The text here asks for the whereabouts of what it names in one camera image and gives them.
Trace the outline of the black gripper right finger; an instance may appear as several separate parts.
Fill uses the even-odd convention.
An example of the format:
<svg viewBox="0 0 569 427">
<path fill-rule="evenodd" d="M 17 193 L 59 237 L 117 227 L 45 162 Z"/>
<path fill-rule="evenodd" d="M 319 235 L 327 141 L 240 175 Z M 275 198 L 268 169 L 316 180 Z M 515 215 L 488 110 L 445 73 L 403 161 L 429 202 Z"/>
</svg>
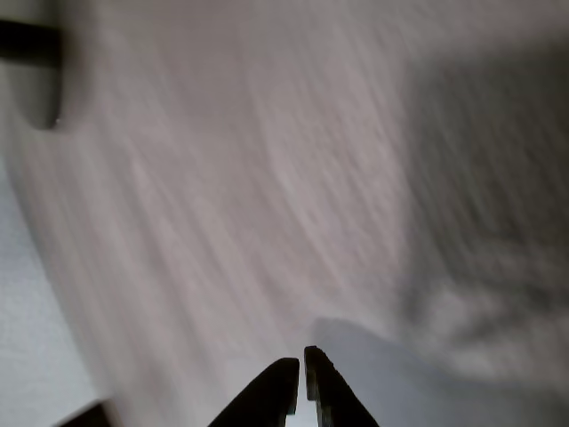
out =
<svg viewBox="0 0 569 427">
<path fill-rule="evenodd" d="M 306 347 L 304 364 L 307 399 L 316 403 L 319 426 L 378 427 L 378 423 L 321 349 L 317 346 Z"/>
</svg>

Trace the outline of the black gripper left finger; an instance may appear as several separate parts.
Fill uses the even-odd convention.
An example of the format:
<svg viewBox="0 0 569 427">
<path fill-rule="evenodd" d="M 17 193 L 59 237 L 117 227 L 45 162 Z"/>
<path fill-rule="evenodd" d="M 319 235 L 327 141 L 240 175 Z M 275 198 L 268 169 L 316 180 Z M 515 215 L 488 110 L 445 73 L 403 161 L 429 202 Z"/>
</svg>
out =
<svg viewBox="0 0 569 427">
<path fill-rule="evenodd" d="M 285 426 L 296 412 L 299 360 L 281 358 L 257 375 L 210 423 L 212 427 Z"/>
</svg>

